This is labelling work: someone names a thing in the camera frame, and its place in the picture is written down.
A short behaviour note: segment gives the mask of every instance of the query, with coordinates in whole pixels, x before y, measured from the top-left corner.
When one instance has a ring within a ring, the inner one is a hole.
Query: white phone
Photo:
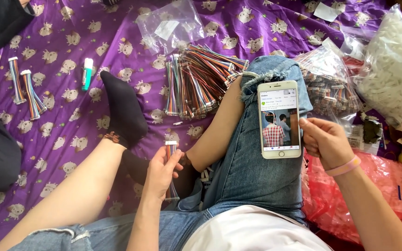
[[[265,159],[296,158],[300,149],[299,101],[294,80],[257,88],[261,154]]]

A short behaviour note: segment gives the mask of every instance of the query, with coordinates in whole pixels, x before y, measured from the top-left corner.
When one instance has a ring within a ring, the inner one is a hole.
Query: purple bedsheet
[[[23,148],[18,183],[5,194],[0,193],[0,240],[83,161],[104,135],[109,110],[98,78],[101,69],[138,89],[137,98],[149,125],[147,137],[133,149],[140,157],[152,157],[166,139],[179,141],[181,149],[187,150],[212,119],[209,116],[173,126],[180,121],[178,117],[167,116],[162,120],[151,117],[151,114],[160,117],[166,103],[166,69],[158,60],[159,55],[151,55],[141,44],[134,20],[140,12],[155,10],[169,1],[135,1],[132,5],[130,1],[121,1],[109,8],[101,5],[101,0],[32,0],[31,3],[37,17],[19,37],[0,50],[0,118]],[[197,43],[249,60],[268,54],[294,57],[318,47],[327,37],[340,46],[343,36],[335,29],[338,24],[376,30],[380,17],[388,9],[381,0],[347,0],[346,4],[325,0],[326,5],[343,12],[329,24],[312,15],[317,3],[196,0],[201,20],[209,28],[208,36]],[[120,50],[128,43],[132,50]],[[48,107],[34,122],[29,121],[26,103],[17,106],[13,102],[8,59],[14,56],[19,58],[20,71],[32,71],[35,92]],[[82,92],[86,57],[94,59],[96,72],[89,90]],[[50,134],[43,133],[43,128],[49,126]],[[101,217],[134,212],[141,191],[141,186],[125,177],[113,188]]]

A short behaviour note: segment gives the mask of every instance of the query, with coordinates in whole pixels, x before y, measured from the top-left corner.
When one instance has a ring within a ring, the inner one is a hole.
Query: rubber bracelet
[[[338,175],[344,174],[346,172],[349,172],[349,171],[359,167],[360,164],[361,164],[361,159],[358,156],[355,156],[348,163],[343,164],[340,167],[333,168],[331,170],[327,170],[325,172],[329,176],[334,177],[334,176],[338,176]]]

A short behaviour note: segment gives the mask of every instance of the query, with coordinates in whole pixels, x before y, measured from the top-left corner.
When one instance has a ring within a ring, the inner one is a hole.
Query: ripped jeans
[[[248,71],[243,72],[241,82],[242,100],[245,102],[243,116],[232,135],[226,155],[212,166],[213,179],[205,195],[202,211],[187,210],[198,209],[196,205],[200,202],[200,191],[181,200],[176,210],[161,211],[159,250],[181,250],[203,223],[241,205],[255,205],[306,225],[305,215],[300,210],[302,156],[264,159],[260,150],[257,86],[282,80],[297,81],[300,116],[306,117],[306,113],[312,110],[296,62],[280,56],[262,56],[252,61]],[[134,214],[128,214],[101,219],[89,225],[39,230],[10,250],[125,251],[133,221]]]

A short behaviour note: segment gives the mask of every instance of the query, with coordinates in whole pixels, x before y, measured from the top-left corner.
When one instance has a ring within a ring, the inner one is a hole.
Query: phone screen
[[[297,90],[260,92],[263,151],[300,148]]]

